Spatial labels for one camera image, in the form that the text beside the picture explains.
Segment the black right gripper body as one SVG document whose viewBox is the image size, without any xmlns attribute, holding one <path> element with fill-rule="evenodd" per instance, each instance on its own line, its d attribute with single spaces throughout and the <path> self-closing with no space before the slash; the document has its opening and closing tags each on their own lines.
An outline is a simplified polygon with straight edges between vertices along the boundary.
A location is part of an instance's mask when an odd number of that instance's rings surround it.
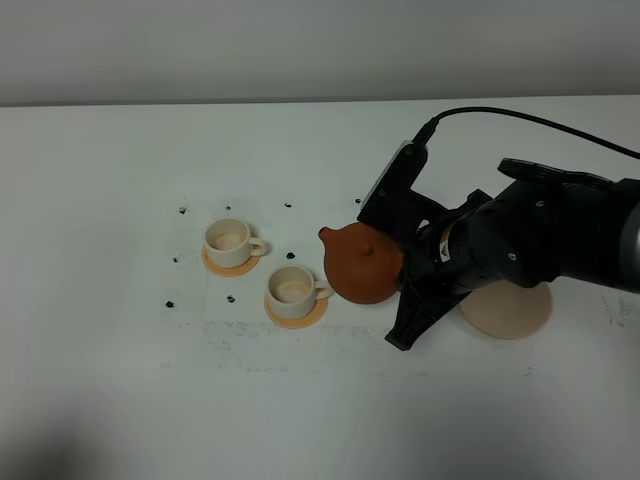
<svg viewBox="0 0 640 480">
<path fill-rule="evenodd" d="M 410 206 L 418 225 L 406 245 L 405 277 L 438 297 L 466 294 L 493 281 L 493 274 L 473 258 L 469 222 L 492 199 L 477 189 L 452 210 L 411 191 Z"/>
</svg>

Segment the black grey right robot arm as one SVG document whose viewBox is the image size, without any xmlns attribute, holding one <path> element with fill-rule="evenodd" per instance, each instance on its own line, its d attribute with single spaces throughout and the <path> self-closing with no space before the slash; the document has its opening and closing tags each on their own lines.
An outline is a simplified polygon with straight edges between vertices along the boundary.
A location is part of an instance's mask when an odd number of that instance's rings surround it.
<svg viewBox="0 0 640 480">
<path fill-rule="evenodd" d="M 386 339 L 406 351 L 471 292 L 507 280 L 532 288 L 560 276 L 639 290 L 639 183 L 516 159 L 512 183 L 438 207 L 412 184 L 423 166 L 396 159 L 382 182 L 388 232 L 403 249 L 401 297 Z"/>
</svg>

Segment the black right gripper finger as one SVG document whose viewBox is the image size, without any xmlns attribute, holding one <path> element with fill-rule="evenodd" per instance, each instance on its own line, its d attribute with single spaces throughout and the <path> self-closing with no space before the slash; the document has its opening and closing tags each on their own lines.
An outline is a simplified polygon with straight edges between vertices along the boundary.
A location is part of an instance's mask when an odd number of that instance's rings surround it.
<svg viewBox="0 0 640 480">
<path fill-rule="evenodd" d="M 471 293 L 451 291 L 446 285 L 405 280 L 393 328 L 385 340 L 401 351 L 412 348 L 419 337 Z"/>
</svg>

